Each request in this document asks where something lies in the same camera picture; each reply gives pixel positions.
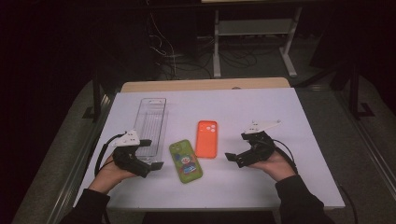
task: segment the cartoon character print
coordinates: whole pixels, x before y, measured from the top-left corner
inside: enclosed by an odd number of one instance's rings
[[[182,163],[182,166],[180,167],[180,171],[184,175],[188,175],[189,173],[192,173],[196,171],[197,167],[194,162],[194,158],[190,155],[179,155],[177,154],[177,160]]]

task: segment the person's left hand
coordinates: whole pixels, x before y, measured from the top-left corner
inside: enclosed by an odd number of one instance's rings
[[[121,170],[113,161],[113,156],[109,156],[104,163],[104,166],[99,171],[98,175],[92,181],[88,189],[92,189],[104,194],[116,187],[122,180],[135,177],[136,175],[126,171]]]

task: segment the phone case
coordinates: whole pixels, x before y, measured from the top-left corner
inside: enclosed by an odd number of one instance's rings
[[[201,165],[192,150],[189,140],[185,139],[171,144],[169,151],[176,166],[178,177],[183,184],[202,177]]]
[[[200,120],[198,122],[195,155],[198,158],[216,158],[218,155],[218,129],[214,120]]]

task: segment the hand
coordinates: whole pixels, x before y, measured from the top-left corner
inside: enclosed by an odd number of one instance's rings
[[[92,189],[104,194],[116,187],[122,180],[134,177],[135,174],[121,170],[113,161],[113,155],[109,156],[105,161],[105,166],[99,171],[99,174],[92,181],[88,189]]]
[[[296,175],[288,162],[278,152],[274,153],[266,161],[258,161],[249,165],[251,168],[263,170],[276,182],[289,176]]]

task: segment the orange phone case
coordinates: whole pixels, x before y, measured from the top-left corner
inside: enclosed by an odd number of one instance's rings
[[[213,159],[218,155],[218,129],[214,120],[198,122],[195,155],[199,158]]]

